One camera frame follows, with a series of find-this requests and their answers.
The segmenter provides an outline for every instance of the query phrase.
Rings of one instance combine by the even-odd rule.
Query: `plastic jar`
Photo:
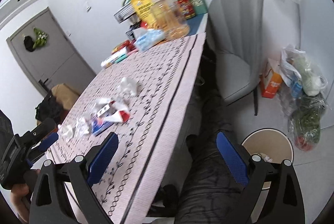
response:
[[[166,33],[167,40],[174,40],[186,36],[190,28],[183,16],[176,0],[152,0],[151,7],[157,28]]]

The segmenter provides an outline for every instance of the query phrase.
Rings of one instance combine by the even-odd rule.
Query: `red can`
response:
[[[190,2],[190,0],[177,0],[181,11],[186,19],[190,19],[196,16],[195,10]]]

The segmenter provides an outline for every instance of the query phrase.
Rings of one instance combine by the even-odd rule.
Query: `trash can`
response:
[[[293,147],[290,140],[281,131],[271,128],[256,130],[242,142],[242,145],[253,154],[265,154],[272,159],[272,163],[280,164],[289,159],[293,162]],[[269,189],[270,182],[263,184],[262,190]]]

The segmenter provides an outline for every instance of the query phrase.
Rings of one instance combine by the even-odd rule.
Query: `plastic wrapper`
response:
[[[298,99],[297,106],[297,110],[289,119],[289,132],[293,135],[297,148],[310,151],[320,141],[320,119],[327,105],[321,93],[317,96],[303,93]]]
[[[74,130],[72,125],[58,125],[58,135],[64,137],[67,142],[74,137]]]
[[[130,94],[131,96],[137,95],[137,88],[138,82],[129,77],[123,77],[121,83],[117,87],[119,93],[123,92],[126,94]]]
[[[88,114],[84,114],[76,119],[76,130],[74,137],[78,139],[88,139],[91,136],[92,127]]]
[[[269,163],[272,163],[273,162],[273,159],[270,158],[270,156],[264,154],[264,153],[261,153],[261,152],[258,152],[258,153],[255,153],[257,154],[258,156],[260,156],[265,162],[269,162]]]
[[[137,40],[139,37],[144,36],[147,33],[147,29],[144,27],[139,27],[133,30],[133,36]]]
[[[113,123],[124,123],[129,117],[129,108],[121,98],[98,99],[91,113],[92,134],[97,136]]]
[[[160,29],[148,29],[147,33],[140,36],[134,43],[140,52],[145,52],[166,38],[164,31]]]

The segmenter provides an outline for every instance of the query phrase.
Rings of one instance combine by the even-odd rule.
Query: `black clamp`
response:
[[[259,155],[251,156],[222,132],[217,135],[217,147],[236,182],[245,186],[237,206],[224,223],[248,223],[264,182],[271,182],[256,224],[305,224],[302,192],[290,160],[281,164],[265,162]]]
[[[58,134],[52,132],[55,127],[54,120],[48,118],[31,132],[21,137],[13,136],[0,164],[0,184],[4,189],[10,190],[14,184],[26,182],[25,173],[58,140]]]
[[[111,132],[86,156],[78,155],[71,162],[54,164],[46,160],[34,189],[30,207],[30,224],[77,224],[65,182],[72,183],[74,194],[89,224],[113,224],[91,187],[98,183],[118,148],[118,137]]]

